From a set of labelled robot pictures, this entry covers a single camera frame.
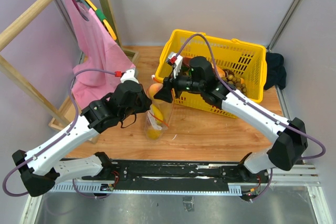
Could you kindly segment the orange yellow peach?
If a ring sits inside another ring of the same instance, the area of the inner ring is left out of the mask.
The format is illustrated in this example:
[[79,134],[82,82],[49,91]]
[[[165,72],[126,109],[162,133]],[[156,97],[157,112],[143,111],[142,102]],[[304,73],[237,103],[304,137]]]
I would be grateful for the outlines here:
[[163,84],[162,83],[154,83],[149,86],[147,95],[148,97],[153,100],[154,96],[162,89]]

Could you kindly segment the clear zip bag orange zipper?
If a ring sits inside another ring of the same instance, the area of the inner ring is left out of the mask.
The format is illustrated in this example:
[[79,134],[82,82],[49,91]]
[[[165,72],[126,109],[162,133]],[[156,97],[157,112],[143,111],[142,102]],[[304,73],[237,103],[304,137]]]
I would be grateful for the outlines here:
[[154,95],[160,91],[162,87],[163,84],[159,83],[153,74],[152,83],[146,91],[147,96],[152,101],[150,109],[146,112],[144,125],[145,136],[148,140],[158,140],[169,128],[173,112],[173,103],[167,103],[154,98]]

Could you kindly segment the brown longan bunch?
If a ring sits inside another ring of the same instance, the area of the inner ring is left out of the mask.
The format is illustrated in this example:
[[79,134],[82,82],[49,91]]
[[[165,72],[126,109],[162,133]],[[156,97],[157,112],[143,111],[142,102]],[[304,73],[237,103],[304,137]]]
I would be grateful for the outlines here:
[[244,95],[246,95],[247,87],[246,84],[244,83],[243,78],[236,76],[234,72],[231,70],[224,69],[223,71],[225,74],[223,80],[228,84],[234,85],[238,90],[240,90]]

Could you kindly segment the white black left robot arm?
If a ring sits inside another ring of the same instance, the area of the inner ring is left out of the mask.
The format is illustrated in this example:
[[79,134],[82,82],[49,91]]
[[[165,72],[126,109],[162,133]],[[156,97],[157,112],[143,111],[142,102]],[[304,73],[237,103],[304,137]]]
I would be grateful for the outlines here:
[[151,104],[143,86],[127,80],[113,93],[92,101],[76,120],[44,144],[28,152],[16,151],[12,158],[19,167],[28,194],[32,197],[43,195],[56,184],[75,178],[110,178],[116,167],[104,152],[67,161],[63,158],[83,142],[117,126],[127,117],[148,111]]

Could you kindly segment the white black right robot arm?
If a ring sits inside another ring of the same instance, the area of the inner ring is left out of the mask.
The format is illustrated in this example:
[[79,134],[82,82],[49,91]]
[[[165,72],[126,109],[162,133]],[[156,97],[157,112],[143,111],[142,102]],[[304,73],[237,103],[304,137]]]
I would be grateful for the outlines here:
[[273,114],[248,99],[232,84],[223,85],[205,57],[197,56],[190,60],[191,74],[188,76],[181,73],[182,56],[172,53],[166,63],[172,66],[172,71],[164,78],[163,87],[154,95],[155,99],[171,103],[182,92],[198,94],[207,104],[229,112],[258,129],[272,143],[263,151],[248,153],[238,163],[238,177],[242,181],[250,182],[257,173],[274,167],[289,171],[307,149],[302,120],[289,120]]

